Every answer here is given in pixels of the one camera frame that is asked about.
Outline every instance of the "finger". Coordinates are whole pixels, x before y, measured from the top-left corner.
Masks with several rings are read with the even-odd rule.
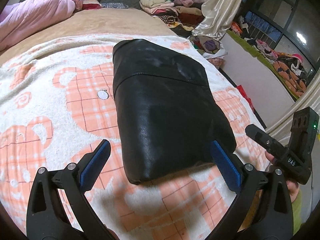
[[[290,199],[291,199],[291,203],[292,203],[293,201],[296,200],[297,195],[299,193],[299,190],[300,190],[299,189],[299,184],[298,184],[298,182],[296,182],[293,179],[288,179],[286,181],[286,183],[287,183],[287,187],[288,187],[288,190],[289,190],[289,195],[290,195]]]
[[[114,231],[112,231],[111,229],[107,228],[108,231],[112,234],[112,236],[116,239],[116,240],[120,240],[119,237],[116,235],[116,233]]]
[[[270,154],[267,151],[265,151],[264,155],[266,156],[268,161],[270,161],[272,164],[275,164],[275,157],[272,154]]]

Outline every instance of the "satin curtain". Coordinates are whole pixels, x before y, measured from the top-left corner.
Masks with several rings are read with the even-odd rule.
[[[320,114],[320,71],[309,84],[307,91],[294,103],[288,113],[278,122],[266,129],[270,136],[278,140],[283,145],[288,144],[290,138],[290,128],[294,112],[310,106],[317,114]]]
[[[208,0],[202,5],[205,19],[192,31],[192,34],[220,40],[230,28],[240,3],[241,0]]]

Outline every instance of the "small white circle patch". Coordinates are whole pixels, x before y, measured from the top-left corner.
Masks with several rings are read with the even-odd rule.
[[[106,99],[109,98],[109,94],[108,94],[107,91],[105,91],[105,90],[100,90],[100,91],[98,92],[98,97],[99,97],[100,99],[106,100]]]

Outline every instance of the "bed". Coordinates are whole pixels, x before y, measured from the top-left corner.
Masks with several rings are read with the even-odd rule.
[[[232,203],[235,193],[215,165],[138,186],[128,182],[112,94],[112,49],[135,38],[200,62],[233,129],[235,153],[258,170],[267,168],[264,150],[244,132],[250,123],[262,129],[249,104],[188,40],[136,9],[81,11],[0,55],[0,201],[22,232],[38,168],[78,162],[103,138],[111,143],[111,156],[85,195],[121,240],[205,239]],[[101,90],[108,96],[99,98]],[[60,195],[71,224],[80,229],[64,192]]]

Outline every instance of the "bedsheet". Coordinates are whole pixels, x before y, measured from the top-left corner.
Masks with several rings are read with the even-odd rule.
[[[205,239],[232,203],[235,194],[215,165],[138,186],[128,182],[112,93],[112,49],[121,40],[135,38],[200,62],[233,129],[235,153],[259,170],[268,166],[264,150],[245,135],[250,123],[262,129],[247,101],[188,40],[121,34],[57,38],[0,68],[0,201],[23,232],[38,168],[56,170],[78,162],[103,138],[111,143],[111,156],[85,196],[121,240]],[[71,224],[80,229],[64,192],[60,194]]]

